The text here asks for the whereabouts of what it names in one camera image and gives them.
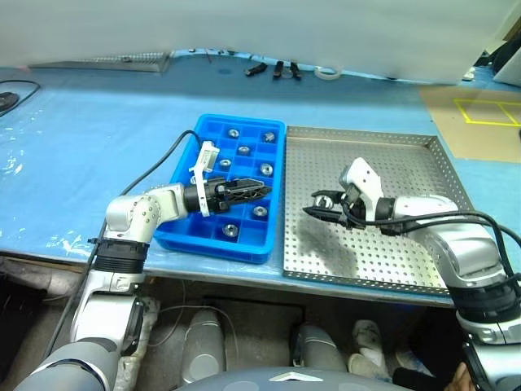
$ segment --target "metal bearing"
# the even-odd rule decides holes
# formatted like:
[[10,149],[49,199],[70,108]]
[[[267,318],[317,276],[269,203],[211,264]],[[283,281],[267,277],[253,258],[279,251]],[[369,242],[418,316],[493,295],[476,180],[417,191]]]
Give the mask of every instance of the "metal bearing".
[[239,147],[237,149],[237,152],[239,153],[239,155],[249,156],[250,155],[250,148],[246,147],[245,145],[242,145],[241,147]]
[[268,132],[262,135],[262,139],[265,143],[272,143],[275,140],[275,133]]
[[266,217],[268,215],[268,209],[259,205],[253,208],[253,214],[257,217]]
[[231,166],[230,159],[223,159],[223,160],[219,161],[219,167],[221,167],[221,169],[229,169],[230,166]]
[[236,130],[236,129],[230,129],[228,130],[228,135],[231,137],[231,138],[239,138],[239,131]]
[[226,224],[222,227],[222,233],[228,236],[229,238],[236,238],[239,234],[239,229],[234,224]]
[[266,177],[271,177],[271,175],[274,173],[274,168],[268,163],[263,163],[260,165],[260,171]]

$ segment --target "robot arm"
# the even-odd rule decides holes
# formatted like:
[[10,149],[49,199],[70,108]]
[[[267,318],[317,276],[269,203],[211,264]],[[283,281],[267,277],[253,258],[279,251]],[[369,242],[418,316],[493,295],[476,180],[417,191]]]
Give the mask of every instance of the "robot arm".
[[157,187],[142,195],[123,195],[107,207],[107,228],[98,243],[71,326],[71,343],[53,352],[16,391],[78,389],[110,391],[118,361],[139,343],[143,303],[139,288],[155,229],[189,213],[222,213],[231,205],[266,196],[270,187],[254,179],[203,180],[219,150],[204,142],[191,169],[195,184]]
[[[379,227],[385,235],[410,237],[431,255],[453,298],[458,322],[468,335],[463,349],[475,383],[485,390],[518,387],[521,289],[517,276],[506,273],[496,243],[484,227],[470,221],[449,223],[455,217],[422,218],[458,210],[442,196],[384,197],[380,177],[362,158],[342,172],[339,183],[344,191],[313,193],[315,204],[304,211],[348,229],[417,217],[404,224]],[[334,204],[340,204],[343,212],[334,211]],[[442,221],[447,223],[422,227]]]

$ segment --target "blue plastic tray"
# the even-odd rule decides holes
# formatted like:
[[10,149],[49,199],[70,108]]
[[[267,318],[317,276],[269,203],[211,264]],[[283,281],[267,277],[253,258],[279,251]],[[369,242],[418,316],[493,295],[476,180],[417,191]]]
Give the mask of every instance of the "blue plastic tray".
[[[239,137],[231,138],[230,129],[238,130]],[[256,264],[266,262],[274,247],[277,228],[286,126],[280,121],[205,114],[197,122],[195,132],[203,141],[213,141],[221,149],[214,170],[204,175],[206,179],[225,177],[231,181],[236,178],[254,178],[271,186],[272,191],[262,200],[233,205],[226,213],[210,217],[192,213],[184,220],[161,224],[155,231],[155,239],[167,249]],[[275,140],[271,143],[263,140],[267,132],[275,134]],[[238,154],[241,146],[250,148],[249,156]],[[192,138],[179,160],[171,183],[190,184],[192,174],[188,169],[195,164],[198,154],[197,142]],[[231,160],[230,169],[223,170],[220,167],[219,161],[222,159]],[[262,174],[260,166],[263,163],[272,165],[272,176]],[[253,209],[258,205],[268,209],[267,217],[256,217],[253,214]],[[224,235],[222,227],[226,224],[236,225],[239,235],[235,238]]]

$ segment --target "white sneaker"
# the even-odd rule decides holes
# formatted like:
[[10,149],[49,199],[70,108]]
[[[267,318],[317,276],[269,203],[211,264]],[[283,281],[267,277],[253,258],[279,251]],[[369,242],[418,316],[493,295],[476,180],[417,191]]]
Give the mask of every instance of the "white sneaker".
[[387,371],[359,353],[351,354],[349,357],[348,370],[355,375],[392,383],[392,378]]
[[352,328],[352,338],[360,353],[374,365],[387,372],[382,351],[382,337],[378,325],[372,320],[357,320]]

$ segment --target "white cable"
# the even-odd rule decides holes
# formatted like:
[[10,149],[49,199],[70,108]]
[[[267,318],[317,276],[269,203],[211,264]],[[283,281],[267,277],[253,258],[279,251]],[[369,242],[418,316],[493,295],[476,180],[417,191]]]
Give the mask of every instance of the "white cable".
[[170,310],[177,310],[179,308],[194,308],[194,309],[203,309],[203,308],[209,308],[211,310],[215,310],[217,311],[219,314],[222,314],[224,315],[224,317],[226,318],[226,320],[228,321],[228,323],[230,324],[230,328],[231,328],[231,333],[233,334],[234,336],[234,344],[235,344],[235,357],[237,358],[237,361],[239,361],[239,343],[237,342],[237,334],[235,333],[235,327],[234,327],[234,324],[231,322],[231,318],[230,316],[228,316],[228,314],[217,308],[217,307],[214,307],[212,305],[174,305],[172,307],[167,307],[167,308],[164,308],[160,311],[160,314],[165,312],[165,311],[170,311]]
[[156,342],[155,344],[148,344],[148,346],[150,346],[151,348],[157,348],[158,346],[161,346],[164,342],[166,342],[172,336],[173,332],[176,331],[177,325],[181,321],[182,314],[185,311],[185,303],[186,303],[186,286],[185,286],[185,281],[181,280],[181,284],[182,284],[181,312],[177,316],[177,319],[176,319],[175,323],[173,324],[172,329],[167,333],[166,336],[164,336],[164,338],[162,340],[160,340],[159,342]]

